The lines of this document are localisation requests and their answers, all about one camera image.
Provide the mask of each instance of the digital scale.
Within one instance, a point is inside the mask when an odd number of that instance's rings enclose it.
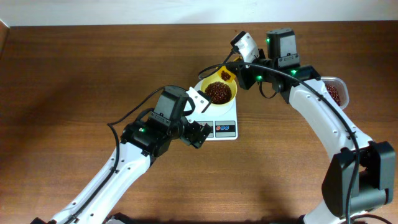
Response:
[[[200,90],[203,80],[194,89]],[[238,122],[236,119],[236,98],[226,106],[211,104],[204,113],[195,113],[187,116],[189,122],[193,120],[199,124],[208,124],[213,131],[206,138],[212,140],[235,140],[238,138]]]

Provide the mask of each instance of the wooden table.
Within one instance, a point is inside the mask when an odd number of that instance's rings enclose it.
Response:
[[[293,28],[302,64],[342,78],[350,96],[345,113],[397,149],[397,26],[13,27],[0,60],[0,223],[50,220],[113,151],[107,122],[159,86],[194,86],[197,72],[222,61],[241,30],[266,50],[267,30]],[[112,213],[241,222],[297,218],[315,208],[329,161],[310,126],[281,96],[267,100],[253,88],[238,90],[236,99],[236,141],[206,142],[199,150],[174,141]],[[397,223],[398,200],[374,213]]]

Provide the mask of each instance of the black cable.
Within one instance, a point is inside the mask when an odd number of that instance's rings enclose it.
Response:
[[[175,86],[175,85],[168,85],[168,86],[173,86],[173,87],[177,87],[180,88],[184,91],[187,91],[184,88],[181,88],[179,86]],[[100,185],[95,189],[95,191],[90,195],[90,197],[86,200],[86,202],[73,214],[71,215],[71,217],[64,223],[64,224],[70,224],[72,221],[74,221],[75,219],[77,219],[77,216],[79,216],[82,211],[84,211],[84,209],[90,204],[90,202],[95,198],[95,196],[98,194],[98,192],[100,192],[100,190],[105,186],[105,184],[108,182],[108,180],[112,177],[112,175],[116,172],[116,169],[118,167],[119,164],[119,157],[120,157],[120,142],[119,142],[119,136],[118,133],[116,132],[116,130],[113,128],[114,125],[119,124],[120,122],[122,122],[123,120],[125,120],[128,116],[130,116],[130,114],[132,114],[133,112],[135,112],[135,110],[137,110],[140,106],[142,106],[150,97],[152,97],[154,94],[156,94],[158,91],[163,90],[165,87],[167,86],[162,86],[158,89],[156,89],[155,91],[153,91],[151,94],[149,94],[141,103],[138,104],[138,106],[136,106],[134,109],[132,109],[130,112],[128,112],[126,115],[124,115],[121,119],[112,122],[112,123],[108,123],[106,125],[109,126],[109,128],[112,130],[114,139],[116,141],[116,158],[115,158],[115,162],[113,167],[111,168],[111,172],[105,177],[105,179],[100,183]]]
[[[199,72],[198,77],[205,71],[216,68],[216,67],[220,67],[220,66],[225,66],[225,65],[235,65],[235,66],[240,66],[240,65],[250,65],[256,68],[260,68],[263,70],[267,70],[270,72],[274,72],[282,77],[285,78],[289,78],[291,80],[294,80],[295,82],[299,82],[301,85],[305,86],[306,88],[308,88],[315,96],[318,97],[318,100],[322,100],[331,110],[332,112],[334,112],[334,114],[338,117],[338,119],[341,121],[341,123],[344,125],[344,127],[347,129],[348,135],[350,136],[351,140],[354,142],[354,146],[355,146],[355,165],[354,165],[354,171],[353,174],[351,176],[351,180],[349,182],[349,186],[348,186],[348,193],[347,193],[347,199],[346,199],[346,220],[347,220],[347,224],[351,224],[351,220],[349,219],[350,214],[349,214],[349,209],[350,209],[350,203],[351,203],[351,195],[353,193],[353,186],[354,186],[354,182],[359,170],[359,146],[358,146],[358,142],[356,140],[355,137],[355,133],[352,132],[351,128],[349,128],[349,125],[347,124],[347,122],[344,120],[344,118],[339,114],[339,112],[329,103],[329,101],[327,101],[322,94],[319,94],[316,90],[314,90],[310,85],[306,84],[305,82],[299,80],[298,78],[295,78],[289,74],[286,74],[284,72],[263,66],[263,65],[259,65],[259,64],[255,64],[255,63],[249,63],[249,62],[227,62],[227,63],[220,63],[217,65],[212,65],[210,67],[207,67],[205,69],[203,69],[201,72]]]
[[[264,98],[267,98],[267,99],[272,99],[272,98],[273,98],[274,96],[276,96],[276,94],[278,93],[278,92],[275,91],[275,93],[274,93],[272,96],[266,96],[266,95],[262,92],[262,82],[260,82],[259,89],[260,89],[261,95],[262,95]]]
[[[377,215],[371,215],[371,214],[356,215],[356,216],[352,217],[351,219],[352,220],[357,220],[359,218],[374,218],[374,219],[380,220],[380,221],[382,221],[384,223],[392,224],[389,220],[386,220],[383,217],[379,217]]]
[[[225,60],[224,60],[223,63],[226,63],[226,62],[229,60],[229,58],[230,58],[233,54],[236,53],[236,51],[237,51],[237,50],[236,50],[235,48],[232,48],[231,52],[230,52],[229,55],[225,58]],[[212,75],[212,74],[218,72],[218,70],[220,70],[221,68],[222,68],[222,66],[221,66],[221,67],[218,67],[216,70],[212,71],[210,74],[206,75],[205,77],[201,77],[201,76],[198,75],[198,78],[199,78],[200,80],[202,80],[202,79],[204,79],[204,78],[207,78],[207,77],[209,77],[210,75]]]

